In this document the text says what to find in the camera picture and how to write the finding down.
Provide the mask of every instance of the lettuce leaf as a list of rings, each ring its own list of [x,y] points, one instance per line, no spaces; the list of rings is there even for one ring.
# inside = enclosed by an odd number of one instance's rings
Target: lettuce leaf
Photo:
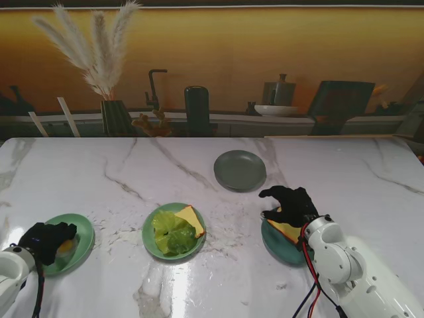
[[[172,212],[159,211],[153,217],[152,226],[156,245],[164,254],[182,254],[196,244],[196,229]]]

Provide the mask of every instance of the black glove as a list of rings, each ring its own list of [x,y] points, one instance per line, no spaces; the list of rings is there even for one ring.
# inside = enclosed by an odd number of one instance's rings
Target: black glove
[[[39,260],[48,266],[54,263],[59,246],[66,240],[72,240],[76,233],[74,224],[36,223],[21,237],[19,246],[32,249]]]
[[[280,202],[281,212],[262,212],[265,219],[277,223],[288,223],[292,227],[302,227],[319,216],[311,198],[302,187],[293,190],[282,185],[275,185],[270,189],[262,190],[259,197],[273,197]]]

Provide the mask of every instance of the dark green vase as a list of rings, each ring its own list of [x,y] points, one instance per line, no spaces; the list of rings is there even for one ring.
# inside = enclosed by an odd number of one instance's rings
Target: dark green vase
[[[108,137],[134,137],[131,117],[122,101],[101,101],[103,130]]]

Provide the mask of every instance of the red cable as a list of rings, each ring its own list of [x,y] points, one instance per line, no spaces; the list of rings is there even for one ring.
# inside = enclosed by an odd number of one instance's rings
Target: red cable
[[[315,308],[315,304],[317,303],[317,300],[320,294],[321,294],[321,290],[318,290],[317,295],[315,296],[315,300],[312,303],[311,313],[309,314],[308,318],[312,318],[313,309]]]
[[[309,270],[311,271],[311,274],[313,276],[313,279],[315,280],[315,283],[318,286],[318,292],[317,295],[315,296],[315,300],[312,303],[312,309],[311,309],[311,313],[309,314],[308,318],[312,318],[312,313],[313,313],[313,309],[315,308],[315,304],[317,303],[318,297],[321,294],[321,289],[319,288],[319,282],[318,282],[318,277],[317,277],[317,273],[315,272],[314,267],[312,266],[312,261],[311,258],[309,257],[309,254],[307,253],[307,249],[306,249],[306,242],[305,242],[305,229],[306,227],[309,225],[309,223],[306,223],[302,230],[301,230],[301,237],[302,237],[302,246],[303,246],[303,253],[305,254],[306,257],[306,262],[307,262],[307,266],[309,268]]]

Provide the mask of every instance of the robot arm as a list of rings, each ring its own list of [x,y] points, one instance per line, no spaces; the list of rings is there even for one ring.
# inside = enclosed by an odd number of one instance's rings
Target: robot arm
[[[33,317],[38,317],[44,285],[41,264],[53,264],[59,246],[66,240],[72,240],[76,230],[73,224],[37,223],[22,236],[18,246],[13,244],[0,252],[0,317],[15,302],[33,270],[38,272],[38,295]]]
[[[25,248],[11,246],[0,252],[0,317],[15,302],[33,269],[34,257]]]
[[[259,196],[277,199],[282,208],[263,211],[266,219],[297,228],[308,224],[305,240],[314,251],[313,265],[348,318],[424,318],[400,279],[359,238],[344,236],[330,216],[319,216],[305,189],[277,185]]]
[[[328,281],[349,318],[424,318],[423,308],[400,279],[356,237],[345,237],[330,217],[305,230],[321,279]]]

